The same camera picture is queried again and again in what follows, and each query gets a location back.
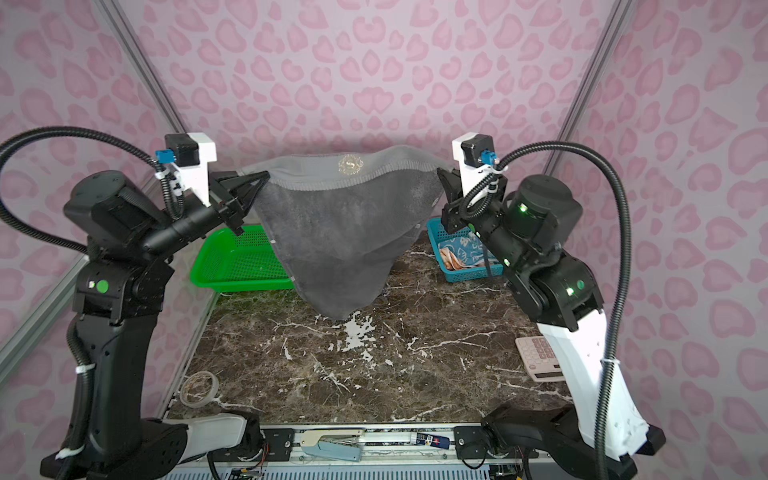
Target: gray cloth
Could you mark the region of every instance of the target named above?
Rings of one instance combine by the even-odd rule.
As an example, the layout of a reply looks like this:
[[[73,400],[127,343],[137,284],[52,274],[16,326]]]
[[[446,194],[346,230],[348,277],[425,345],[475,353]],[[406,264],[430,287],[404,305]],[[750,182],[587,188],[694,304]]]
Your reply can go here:
[[[445,162],[397,146],[278,157],[242,173],[270,172],[253,209],[298,294],[345,319],[381,293],[395,258],[416,240],[442,196],[437,167]]]

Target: clear tape roll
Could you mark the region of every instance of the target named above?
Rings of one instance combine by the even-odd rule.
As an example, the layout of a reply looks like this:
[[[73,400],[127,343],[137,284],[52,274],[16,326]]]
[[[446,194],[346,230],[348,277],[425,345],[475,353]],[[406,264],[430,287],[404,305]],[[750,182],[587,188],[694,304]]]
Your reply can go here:
[[[190,388],[194,383],[201,379],[210,379],[210,391],[201,399],[196,402],[191,402],[188,397],[190,395]],[[188,379],[184,380],[181,384],[179,391],[179,401],[191,409],[199,409],[202,406],[208,405],[215,398],[219,392],[219,379],[211,372],[203,370],[201,372],[194,373]]]

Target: brown marble surface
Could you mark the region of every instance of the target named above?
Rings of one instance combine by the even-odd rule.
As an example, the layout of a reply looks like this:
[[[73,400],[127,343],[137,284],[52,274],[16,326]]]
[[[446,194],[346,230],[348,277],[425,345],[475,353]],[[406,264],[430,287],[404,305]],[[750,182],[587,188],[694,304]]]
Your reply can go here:
[[[374,303],[345,322],[293,290],[222,296],[187,374],[220,380],[214,403],[171,418],[252,409],[262,422],[476,422],[504,401],[570,402],[525,373],[517,336],[538,335],[500,278],[448,283],[422,237]]]

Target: green plastic basket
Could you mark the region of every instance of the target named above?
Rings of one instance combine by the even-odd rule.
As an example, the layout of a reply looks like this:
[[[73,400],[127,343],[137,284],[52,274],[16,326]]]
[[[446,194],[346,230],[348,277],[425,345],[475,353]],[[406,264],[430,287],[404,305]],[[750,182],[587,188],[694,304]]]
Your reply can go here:
[[[288,290],[293,282],[275,257],[270,239],[260,225],[243,226],[245,233],[235,237],[232,230],[213,232],[190,271],[190,280],[217,292]]]

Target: wall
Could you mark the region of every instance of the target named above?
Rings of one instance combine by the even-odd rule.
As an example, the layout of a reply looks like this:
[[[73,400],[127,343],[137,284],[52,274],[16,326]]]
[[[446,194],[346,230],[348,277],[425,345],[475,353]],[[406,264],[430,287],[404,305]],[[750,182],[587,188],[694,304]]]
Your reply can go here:
[[[502,152],[556,137],[612,2],[121,4],[227,168],[403,143],[448,158],[450,140],[472,130]],[[541,167],[527,158],[510,175]]]
[[[633,275],[620,359],[664,428],[645,478],[768,475],[768,3],[645,0],[578,129],[627,189]],[[570,251],[612,300],[616,207],[580,158]]]
[[[124,52],[87,0],[4,2],[0,6],[0,139],[51,124],[95,127],[145,150],[162,146],[167,126]],[[117,168],[138,184],[150,169],[88,141],[44,141],[26,147],[2,175],[2,198],[43,230],[84,240],[61,214],[71,187],[85,175]],[[147,358],[143,415],[159,415],[210,299],[190,285],[200,243],[176,255],[166,309]],[[77,254],[31,240],[0,225],[0,345],[74,262]],[[66,312],[0,391],[0,478],[38,478],[39,461],[64,438],[74,395]]]
[[[163,144],[164,121],[100,22],[83,0],[0,7],[0,141],[66,124],[95,127],[143,149]],[[38,142],[8,162],[2,199],[32,226],[84,242],[61,207],[81,178],[107,168],[139,184],[151,174],[139,160],[93,141]],[[0,346],[77,257],[0,224]]]

